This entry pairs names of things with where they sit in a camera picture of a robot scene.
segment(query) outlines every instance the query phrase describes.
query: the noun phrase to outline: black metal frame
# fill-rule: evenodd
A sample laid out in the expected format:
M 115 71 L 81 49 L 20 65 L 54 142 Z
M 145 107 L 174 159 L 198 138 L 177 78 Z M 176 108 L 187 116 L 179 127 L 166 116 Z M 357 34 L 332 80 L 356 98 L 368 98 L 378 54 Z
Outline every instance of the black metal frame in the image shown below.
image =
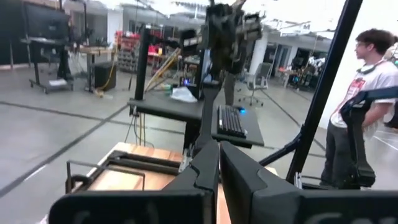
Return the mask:
M 71 164 L 79 166 L 94 167 L 96 170 L 91 175 L 72 175 Z M 145 174 L 142 172 L 134 172 L 124 169 L 115 169 L 110 166 L 128 167 L 130 169 L 146 170 L 151 172 L 158 172 L 167 175 L 178 175 L 179 162 L 170 161 L 167 159 L 157 159 L 153 157 L 140 156 L 130 154 L 124 151 L 113 151 L 106 160 L 99 164 L 89 164 L 85 162 L 68 161 L 67 162 L 67 180 L 65 181 L 65 193 L 70 194 L 76 191 L 83 191 L 90 188 L 91 184 L 102 174 L 104 170 L 112 170 L 116 172 L 123 172 L 132 175 L 139 175 L 143 180 L 142 189 L 144 190 Z
M 25 4 L 33 4 L 31 2 L 23 2 L 22 3 L 22 15 L 24 15 L 24 20 L 25 20 L 25 30 L 29 30 L 29 18 L 27 18 L 26 15 L 26 9 L 25 9 Z M 59 0 L 59 11 L 63 12 L 64 10 L 62 9 L 62 0 Z M 39 66 L 37 65 L 37 48 L 39 45 L 43 45 L 39 42 L 36 42 L 34 40 L 30 40 L 29 37 L 27 36 L 26 38 L 26 44 L 29 46 L 30 49 L 30 54 L 32 56 L 32 63 L 34 66 L 34 73 L 35 73 L 35 79 L 29 79 L 30 87 L 33 88 L 34 86 L 40 87 L 45 94 L 48 94 L 50 90 L 73 90 L 73 82 L 68 82 L 66 86 L 60 86 L 60 87 L 52 87 L 52 86 L 47 86 L 43 85 L 40 82 L 40 75 L 39 75 Z M 67 79 L 66 74 L 67 70 L 69 70 L 69 65 L 67 62 L 67 54 L 65 54 L 65 45 L 54 45 L 56 46 L 58 53 L 60 55 L 60 63 L 58 64 L 58 69 L 57 69 L 57 77 L 62 77 Z
M 361 8 L 362 1 L 346 0 L 344 8 L 336 28 L 333 41 L 330 45 L 330 51 L 325 62 L 325 68 L 320 75 L 317 88 L 315 90 L 313 100 L 308 109 L 307 118 L 300 132 L 293 141 L 286 144 L 282 149 L 273 153 L 272 155 L 262 159 L 259 163 L 262 166 L 267 166 L 281 157 L 294 152 L 289 171 L 286 176 L 286 181 L 294 183 L 294 177 L 297 172 L 301 173 L 305 160 L 310 151 L 315 133 L 317 131 L 320 118 L 325 108 L 326 101 L 329 97 L 330 90 L 335 81 L 338 67 L 345 52 L 348 39 L 354 27 L 356 17 Z M 323 189 L 316 185 L 304 184 L 304 189 Z

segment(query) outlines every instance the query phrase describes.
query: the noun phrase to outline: black keyboard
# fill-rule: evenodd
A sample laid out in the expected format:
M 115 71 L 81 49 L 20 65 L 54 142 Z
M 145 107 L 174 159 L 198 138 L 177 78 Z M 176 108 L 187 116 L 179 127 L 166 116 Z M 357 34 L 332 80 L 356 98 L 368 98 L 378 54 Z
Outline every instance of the black keyboard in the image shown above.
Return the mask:
M 217 133 L 246 138 L 239 114 L 239 110 L 233 106 L 220 105 L 218 107 Z

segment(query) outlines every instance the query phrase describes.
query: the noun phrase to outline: black speaker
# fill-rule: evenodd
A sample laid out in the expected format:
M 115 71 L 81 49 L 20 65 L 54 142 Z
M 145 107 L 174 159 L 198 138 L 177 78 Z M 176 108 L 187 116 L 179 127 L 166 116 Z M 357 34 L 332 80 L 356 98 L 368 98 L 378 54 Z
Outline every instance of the black speaker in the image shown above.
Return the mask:
M 103 63 L 94 64 L 94 88 L 104 87 L 102 90 L 108 91 L 116 86 L 117 68 L 115 64 L 112 69 L 112 64 L 113 64 L 112 62 L 103 62 Z

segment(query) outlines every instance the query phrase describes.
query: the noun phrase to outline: black pole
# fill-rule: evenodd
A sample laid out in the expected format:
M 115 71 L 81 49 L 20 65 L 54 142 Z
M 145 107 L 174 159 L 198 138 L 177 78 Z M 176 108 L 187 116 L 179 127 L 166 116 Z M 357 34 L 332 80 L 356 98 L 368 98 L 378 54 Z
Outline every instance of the black pole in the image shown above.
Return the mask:
M 88 34 L 87 34 L 87 4 L 86 2 L 83 2 L 83 17 L 85 20 L 85 40 L 86 43 L 88 44 Z
M 307 118 L 301 130 L 301 140 L 294 152 L 292 163 L 290 164 L 289 171 L 287 173 L 286 180 L 290 183 L 294 182 L 295 173 L 302 171 L 305 160 L 310 152 L 312 141 L 317 131 L 323 109 L 325 108 L 331 87 L 335 81 L 338 67 L 343 58 L 356 17 L 361 9 L 362 1 L 363 0 L 346 0 L 341 12 L 335 36 L 331 42 L 329 54 L 325 62 L 325 68 L 322 71 L 308 110 Z
M 145 77 L 147 73 L 148 47 L 149 47 L 149 29 L 145 24 L 141 26 L 140 46 L 137 65 L 137 80 L 135 100 L 142 100 L 144 97 Z

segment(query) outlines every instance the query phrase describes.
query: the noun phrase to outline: white plastic bag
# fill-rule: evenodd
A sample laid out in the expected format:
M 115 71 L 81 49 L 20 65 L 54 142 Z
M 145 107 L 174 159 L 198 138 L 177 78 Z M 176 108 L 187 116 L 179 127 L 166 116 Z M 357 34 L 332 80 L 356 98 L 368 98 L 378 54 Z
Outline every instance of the white plastic bag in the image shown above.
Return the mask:
M 171 98 L 186 103 L 196 103 L 198 101 L 185 86 L 174 88 Z

